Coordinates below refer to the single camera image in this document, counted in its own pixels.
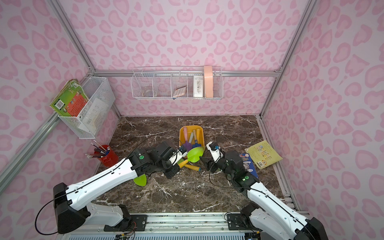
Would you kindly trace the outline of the green shovel yellow handle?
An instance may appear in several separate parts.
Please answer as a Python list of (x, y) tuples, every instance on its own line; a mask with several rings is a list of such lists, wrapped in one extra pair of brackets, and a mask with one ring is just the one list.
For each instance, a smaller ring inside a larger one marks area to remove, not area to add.
[(181, 162), (179, 164), (179, 167), (182, 168), (184, 167), (187, 163), (191, 162), (191, 163), (196, 163), (200, 160), (200, 157), (203, 156), (204, 154), (204, 147), (196, 147), (196, 148), (193, 148), (191, 149), (188, 154), (187, 154), (187, 160), (184, 160), (183, 162)]

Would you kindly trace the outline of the blue shovel wooden handle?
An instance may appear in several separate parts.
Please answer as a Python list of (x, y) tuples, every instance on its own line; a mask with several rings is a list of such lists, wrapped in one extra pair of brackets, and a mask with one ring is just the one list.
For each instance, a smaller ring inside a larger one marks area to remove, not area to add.
[(199, 143), (200, 129), (193, 130), (193, 134), (194, 134), (194, 140), (195, 140), (195, 143), (193, 144), (193, 148), (201, 147), (202, 145)]

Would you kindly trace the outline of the purple shovel pink handle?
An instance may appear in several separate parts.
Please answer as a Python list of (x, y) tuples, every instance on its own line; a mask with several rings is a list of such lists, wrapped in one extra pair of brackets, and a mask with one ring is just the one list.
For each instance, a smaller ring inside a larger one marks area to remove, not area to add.
[(193, 147), (192, 144), (189, 143), (189, 137), (192, 132), (189, 131), (188, 127), (183, 127), (183, 134), (184, 134), (184, 139), (185, 143), (183, 146), (186, 148), (186, 150), (189, 152)]

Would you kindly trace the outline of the light blue shovel white handle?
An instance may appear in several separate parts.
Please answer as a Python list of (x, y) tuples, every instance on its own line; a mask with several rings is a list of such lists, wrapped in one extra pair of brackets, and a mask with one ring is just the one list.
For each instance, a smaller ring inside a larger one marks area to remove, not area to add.
[(194, 133), (192, 132), (189, 137), (189, 143), (192, 144), (194, 141)]

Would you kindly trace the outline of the green shovel blue-tipped handle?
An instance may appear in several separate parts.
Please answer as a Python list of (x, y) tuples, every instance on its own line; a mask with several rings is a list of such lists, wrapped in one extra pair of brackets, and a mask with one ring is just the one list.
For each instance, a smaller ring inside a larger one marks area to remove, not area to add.
[(180, 168), (186, 167), (188, 169), (191, 169), (191, 170), (194, 170), (194, 171), (197, 171), (197, 172), (201, 171), (200, 167), (190, 165), (188, 160), (184, 160), (184, 161), (178, 163), (178, 165), (179, 165)]

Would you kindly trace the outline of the green shovel under left arm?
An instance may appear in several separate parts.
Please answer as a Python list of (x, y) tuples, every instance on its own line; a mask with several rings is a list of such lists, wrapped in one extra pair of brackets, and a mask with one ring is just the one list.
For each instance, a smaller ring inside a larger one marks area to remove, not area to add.
[(145, 174), (134, 178), (134, 183), (138, 186), (144, 187), (147, 185), (147, 176)]

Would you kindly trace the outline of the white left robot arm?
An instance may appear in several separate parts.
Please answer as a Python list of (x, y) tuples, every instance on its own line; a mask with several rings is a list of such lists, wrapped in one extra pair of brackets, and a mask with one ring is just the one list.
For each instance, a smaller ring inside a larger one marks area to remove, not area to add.
[(67, 234), (85, 225), (103, 225), (107, 232), (135, 231), (138, 224), (127, 206), (114, 207), (93, 204), (92, 201), (116, 186), (152, 173), (164, 173), (171, 179), (180, 171), (178, 161), (188, 154), (167, 142), (153, 148), (135, 148), (128, 157), (112, 167), (78, 183), (57, 184), (53, 204), (58, 234)]

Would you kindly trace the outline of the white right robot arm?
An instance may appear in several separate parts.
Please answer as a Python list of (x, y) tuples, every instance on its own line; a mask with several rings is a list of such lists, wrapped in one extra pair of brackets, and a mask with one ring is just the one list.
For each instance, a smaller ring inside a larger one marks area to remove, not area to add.
[(273, 195), (264, 184), (244, 168), (236, 151), (211, 152), (210, 158), (200, 157), (211, 173), (220, 170), (233, 188), (256, 206), (246, 216), (251, 224), (276, 240), (327, 240), (324, 225), (315, 217), (308, 219), (288, 207)]

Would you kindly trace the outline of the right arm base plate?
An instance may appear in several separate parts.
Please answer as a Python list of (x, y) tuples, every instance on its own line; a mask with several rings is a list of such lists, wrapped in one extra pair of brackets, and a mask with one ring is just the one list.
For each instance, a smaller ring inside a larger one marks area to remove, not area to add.
[(228, 228), (231, 231), (235, 230), (250, 230), (254, 231), (256, 228), (252, 225), (249, 217), (244, 214), (226, 213), (224, 216), (227, 221)]

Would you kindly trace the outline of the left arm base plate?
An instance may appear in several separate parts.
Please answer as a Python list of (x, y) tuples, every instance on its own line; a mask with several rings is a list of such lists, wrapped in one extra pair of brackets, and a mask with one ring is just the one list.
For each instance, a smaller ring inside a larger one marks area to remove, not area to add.
[(105, 225), (104, 232), (144, 232), (147, 220), (148, 215), (130, 215), (127, 218), (123, 218), (123, 220), (114, 227)]

